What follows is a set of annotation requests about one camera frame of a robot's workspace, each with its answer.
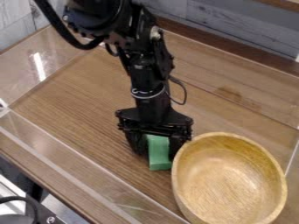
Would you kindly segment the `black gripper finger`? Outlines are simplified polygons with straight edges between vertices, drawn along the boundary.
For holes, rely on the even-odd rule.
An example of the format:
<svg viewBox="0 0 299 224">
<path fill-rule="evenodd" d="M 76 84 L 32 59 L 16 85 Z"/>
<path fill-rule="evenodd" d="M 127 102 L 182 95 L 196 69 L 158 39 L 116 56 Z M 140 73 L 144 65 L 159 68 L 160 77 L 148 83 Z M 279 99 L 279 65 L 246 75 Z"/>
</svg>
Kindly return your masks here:
<svg viewBox="0 0 299 224">
<path fill-rule="evenodd" d="M 133 153 L 136 155 L 143 156 L 147 153 L 148 149 L 145 133 L 143 133 L 141 131 L 127 130 L 125 140 L 129 144 Z"/>
<path fill-rule="evenodd" d="M 172 135 L 172 136 L 170 136 L 170 159 L 174 159 L 179 149 L 191 140 L 192 140 L 191 135 L 184 135 L 184 136 Z"/>
</svg>

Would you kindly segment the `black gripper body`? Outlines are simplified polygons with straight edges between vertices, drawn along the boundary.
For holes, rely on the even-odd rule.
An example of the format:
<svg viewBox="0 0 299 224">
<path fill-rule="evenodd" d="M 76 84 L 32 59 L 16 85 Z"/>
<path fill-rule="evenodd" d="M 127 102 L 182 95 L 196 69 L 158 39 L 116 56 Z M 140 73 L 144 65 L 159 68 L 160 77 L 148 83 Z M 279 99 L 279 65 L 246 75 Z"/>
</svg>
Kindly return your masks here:
<svg viewBox="0 0 299 224">
<path fill-rule="evenodd" d="M 192 139 L 192 119 L 174 110 L 166 87 L 150 91 L 132 87 L 131 95 L 135 107 L 116 112 L 117 127 L 128 140 L 139 140 L 143 135 Z"/>
</svg>

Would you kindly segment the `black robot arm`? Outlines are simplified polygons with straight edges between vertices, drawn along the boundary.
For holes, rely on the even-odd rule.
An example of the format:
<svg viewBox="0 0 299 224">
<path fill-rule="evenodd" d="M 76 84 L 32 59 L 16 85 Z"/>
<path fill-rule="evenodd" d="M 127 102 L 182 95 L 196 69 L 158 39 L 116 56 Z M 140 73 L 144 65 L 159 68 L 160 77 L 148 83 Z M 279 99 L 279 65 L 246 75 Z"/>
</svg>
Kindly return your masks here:
<svg viewBox="0 0 299 224">
<path fill-rule="evenodd" d="M 155 15 L 133 0 L 68 0 L 64 19 L 75 32 L 101 39 L 129 76 L 135 106 L 120 109 L 116 117 L 132 151 L 150 150 L 150 135 L 166 137 L 174 158 L 192 139 L 192 119 L 172 107 L 170 83 L 179 80 L 171 76 L 174 56 Z"/>
</svg>

